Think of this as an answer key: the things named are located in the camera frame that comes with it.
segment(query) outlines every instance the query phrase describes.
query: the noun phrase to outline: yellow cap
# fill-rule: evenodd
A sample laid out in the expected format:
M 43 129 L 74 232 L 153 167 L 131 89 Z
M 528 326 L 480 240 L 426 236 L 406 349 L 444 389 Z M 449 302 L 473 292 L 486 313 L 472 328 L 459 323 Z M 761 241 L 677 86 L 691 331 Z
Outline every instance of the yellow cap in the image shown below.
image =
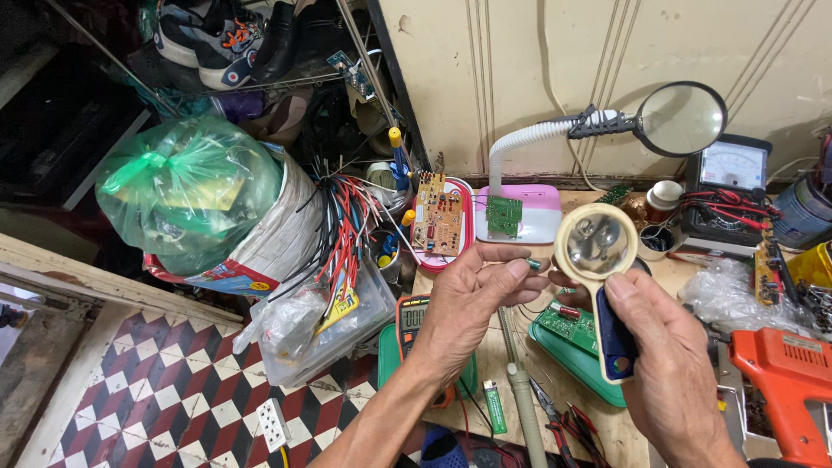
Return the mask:
M 414 219 L 416 219 L 416 212 L 413 210 L 407 210 L 404 212 L 404 217 L 402 217 L 402 226 L 410 226 L 413 224 Z
M 402 146 L 402 131 L 399 130 L 397 127 L 393 127 L 387 132 L 387 136 L 390 137 L 390 146 L 394 148 L 398 148 Z

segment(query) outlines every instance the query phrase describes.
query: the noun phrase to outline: clear plastic bag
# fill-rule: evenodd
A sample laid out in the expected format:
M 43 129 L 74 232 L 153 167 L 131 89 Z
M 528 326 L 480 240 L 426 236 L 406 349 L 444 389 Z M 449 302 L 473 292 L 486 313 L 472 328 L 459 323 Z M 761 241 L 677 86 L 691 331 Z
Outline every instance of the clear plastic bag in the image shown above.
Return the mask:
M 756 331 L 770 326 L 808 331 L 812 318 L 788 300 L 775 306 L 757 302 L 750 286 L 751 267 L 730 258 L 714 260 L 679 291 L 693 311 L 720 331 Z
M 105 161 L 96 198 L 125 243 L 190 276 L 222 261 L 269 211 L 283 167 L 211 115 L 140 133 Z
M 262 351 L 295 359 L 312 340 L 315 325 L 329 305 L 328 297 L 326 282 L 309 279 L 290 294 L 266 302 L 260 314 L 234 338 L 232 352 L 240 354 L 257 336 Z

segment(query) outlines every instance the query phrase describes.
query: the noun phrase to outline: magnifying glass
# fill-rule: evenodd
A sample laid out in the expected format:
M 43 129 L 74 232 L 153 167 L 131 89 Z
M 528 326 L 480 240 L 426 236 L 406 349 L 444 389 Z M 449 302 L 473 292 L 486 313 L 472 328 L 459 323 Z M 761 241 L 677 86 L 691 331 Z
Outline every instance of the magnifying glass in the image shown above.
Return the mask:
M 633 132 L 650 151 L 667 157 L 688 157 L 712 145 L 728 125 L 725 100 L 700 82 L 672 82 L 656 89 L 636 114 L 598 111 L 592 104 L 576 116 L 567 133 L 572 140 Z
M 637 248 L 632 220 L 604 203 L 590 203 L 569 213 L 555 237 L 557 264 L 589 290 L 601 375 L 611 384 L 632 377 L 638 350 L 632 334 L 612 310 L 603 285 L 612 273 L 630 268 Z

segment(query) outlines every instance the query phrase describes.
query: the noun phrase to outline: orange heat gun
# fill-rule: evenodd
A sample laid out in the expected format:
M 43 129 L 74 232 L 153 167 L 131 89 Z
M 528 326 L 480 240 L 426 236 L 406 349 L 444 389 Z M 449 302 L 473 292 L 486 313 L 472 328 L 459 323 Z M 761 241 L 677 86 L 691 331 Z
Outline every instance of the orange heat gun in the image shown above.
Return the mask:
M 832 467 L 825 438 L 805 406 L 832 403 L 832 345 L 768 327 L 730 336 L 730 361 L 762 393 L 783 460 Z

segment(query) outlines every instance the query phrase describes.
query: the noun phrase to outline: tile floor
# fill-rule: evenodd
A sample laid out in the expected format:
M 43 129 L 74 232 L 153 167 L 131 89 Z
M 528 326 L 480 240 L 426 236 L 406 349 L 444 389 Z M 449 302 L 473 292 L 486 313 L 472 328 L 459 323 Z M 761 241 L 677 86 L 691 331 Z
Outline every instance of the tile floor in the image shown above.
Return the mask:
M 231 354 L 236 333 L 147 311 L 127 317 L 49 466 L 283 466 L 280 453 L 269 454 L 258 437 L 255 409 L 274 397 L 292 435 L 290 466 L 299 468 L 377 390 L 375 356 L 338 361 L 299 388 L 272 387 L 256 343 Z M 418 443 L 409 446 L 418 450 Z

